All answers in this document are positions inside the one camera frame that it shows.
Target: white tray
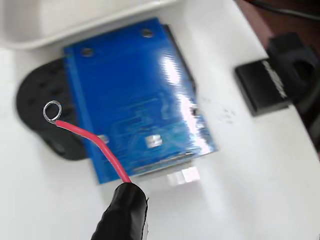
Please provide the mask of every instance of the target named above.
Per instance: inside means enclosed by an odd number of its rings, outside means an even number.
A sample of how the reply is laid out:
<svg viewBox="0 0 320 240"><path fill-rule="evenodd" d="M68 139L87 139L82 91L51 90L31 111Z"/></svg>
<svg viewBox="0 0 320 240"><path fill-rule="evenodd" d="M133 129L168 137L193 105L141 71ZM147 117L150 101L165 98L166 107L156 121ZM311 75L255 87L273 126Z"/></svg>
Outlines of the white tray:
<svg viewBox="0 0 320 240"><path fill-rule="evenodd" d="M0 0L0 45L32 49L179 0Z"/></svg>

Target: brown surface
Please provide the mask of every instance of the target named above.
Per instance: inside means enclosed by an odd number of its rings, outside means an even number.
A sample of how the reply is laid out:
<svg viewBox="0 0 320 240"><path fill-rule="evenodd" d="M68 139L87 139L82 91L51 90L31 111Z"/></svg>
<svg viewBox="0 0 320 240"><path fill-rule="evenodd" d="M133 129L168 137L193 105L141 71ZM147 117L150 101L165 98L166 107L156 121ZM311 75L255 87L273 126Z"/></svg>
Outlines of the brown surface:
<svg viewBox="0 0 320 240"><path fill-rule="evenodd" d="M296 32L305 44L313 46L320 54L320 21L286 16L252 6L244 0L236 0L263 46L274 35ZM278 8L293 9L320 15L320 0L263 0Z"/></svg>

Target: blue circuit board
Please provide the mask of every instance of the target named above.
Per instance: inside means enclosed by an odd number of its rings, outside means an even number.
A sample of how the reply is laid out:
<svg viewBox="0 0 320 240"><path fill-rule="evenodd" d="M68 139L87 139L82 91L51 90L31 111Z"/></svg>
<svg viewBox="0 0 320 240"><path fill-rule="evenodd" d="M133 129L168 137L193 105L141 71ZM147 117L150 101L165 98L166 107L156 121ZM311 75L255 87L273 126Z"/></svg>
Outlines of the blue circuit board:
<svg viewBox="0 0 320 240"><path fill-rule="evenodd" d="M217 150L191 76L157 18L64 51L79 126L104 136L130 176ZM94 144L85 146L100 183L119 178Z"/></svg>

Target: black electrical tape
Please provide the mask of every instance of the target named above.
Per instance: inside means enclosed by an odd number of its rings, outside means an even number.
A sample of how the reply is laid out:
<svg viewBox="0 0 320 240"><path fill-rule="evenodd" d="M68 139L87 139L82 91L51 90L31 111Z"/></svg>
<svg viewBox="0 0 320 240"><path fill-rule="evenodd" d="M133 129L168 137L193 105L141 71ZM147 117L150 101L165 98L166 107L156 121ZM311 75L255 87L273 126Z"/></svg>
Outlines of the black electrical tape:
<svg viewBox="0 0 320 240"><path fill-rule="evenodd" d="M144 234L148 201L133 183L123 183L114 191L91 240L141 240Z"/></svg>

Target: white table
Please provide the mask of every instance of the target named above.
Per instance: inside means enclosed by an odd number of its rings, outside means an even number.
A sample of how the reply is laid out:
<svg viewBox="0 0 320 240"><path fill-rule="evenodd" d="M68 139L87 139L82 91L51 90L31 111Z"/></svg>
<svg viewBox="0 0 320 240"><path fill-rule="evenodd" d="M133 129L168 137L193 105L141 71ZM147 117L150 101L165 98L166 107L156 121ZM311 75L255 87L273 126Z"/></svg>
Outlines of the white table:
<svg viewBox="0 0 320 240"><path fill-rule="evenodd" d="M315 239L320 233L316 151L294 107L251 117L233 68L266 53L236 4L187 0L150 15L171 25L219 152L133 178L150 198L148 239ZM120 184L98 185L90 160L58 158L17 117L19 82L59 57L63 44L0 51L2 240L90 240Z"/></svg>

